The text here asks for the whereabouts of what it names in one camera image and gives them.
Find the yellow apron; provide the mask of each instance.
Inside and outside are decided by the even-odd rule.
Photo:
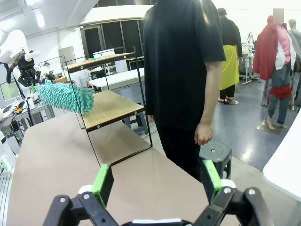
[[[239,83],[238,55],[236,46],[223,46],[226,61],[222,63],[221,90]]]

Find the person in background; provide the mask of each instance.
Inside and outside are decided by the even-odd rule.
[[[268,17],[268,25],[264,29],[269,30],[270,27],[268,27],[268,26],[271,26],[273,24],[273,20],[274,20],[274,17],[272,15],[270,15]],[[261,105],[264,107],[268,106],[269,92],[272,88],[271,82],[272,82],[272,79],[266,79],[265,83],[264,83],[264,90],[263,90],[263,95],[262,95],[262,100],[261,100]]]
[[[167,158],[200,181],[200,146],[213,136],[225,61],[216,7],[211,0],[158,0],[143,34],[146,112]]]
[[[238,57],[243,57],[243,51],[241,47],[241,38],[238,27],[232,20],[229,20],[226,15],[227,12],[224,8],[219,8],[218,14],[220,16],[222,26],[222,44],[224,46],[237,46]],[[224,105],[238,104],[238,101],[234,99],[235,84],[231,85],[220,91],[220,98],[218,100]]]
[[[296,52],[296,63],[294,65],[293,69],[293,75],[291,77],[291,83],[292,83],[292,98],[296,98],[297,93],[297,87],[300,80],[301,75],[301,33],[296,29],[297,22],[294,19],[290,19],[288,21],[291,30],[288,32],[292,42],[293,42],[293,49]],[[301,90],[299,89],[299,95],[298,99],[296,101],[297,105],[301,105]]]
[[[286,30],[286,25],[266,26],[257,38],[253,71],[259,73],[261,79],[271,79],[267,116],[267,124],[270,129],[275,129],[272,117],[278,100],[280,100],[280,105],[277,123],[282,128],[286,128],[284,122],[292,95],[290,73],[295,60],[296,52],[293,49],[292,39]]]

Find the hand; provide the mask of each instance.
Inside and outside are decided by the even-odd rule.
[[[153,114],[149,115],[149,118],[150,118],[150,120],[155,121],[155,116]]]
[[[194,132],[194,142],[198,145],[207,144],[213,136],[212,124],[199,123]]]

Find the computer screen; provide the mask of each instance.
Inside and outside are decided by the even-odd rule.
[[[101,56],[110,56],[110,55],[115,55],[115,51],[113,48],[93,53],[94,58],[99,58]]]
[[[0,85],[4,100],[9,100],[20,96],[20,92],[15,80],[12,80],[10,84],[7,82]]]

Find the slipper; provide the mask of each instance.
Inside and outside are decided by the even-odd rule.
[[[230,105],[229,101],[226,99],[224,101],[218,100],[218,102],[222,103],[223,105]]]
[[[239,102],[236,99],[233,99],[233,100],[227,99],[227,101],[229,102],[230,105],[238,105],[239,104]]]

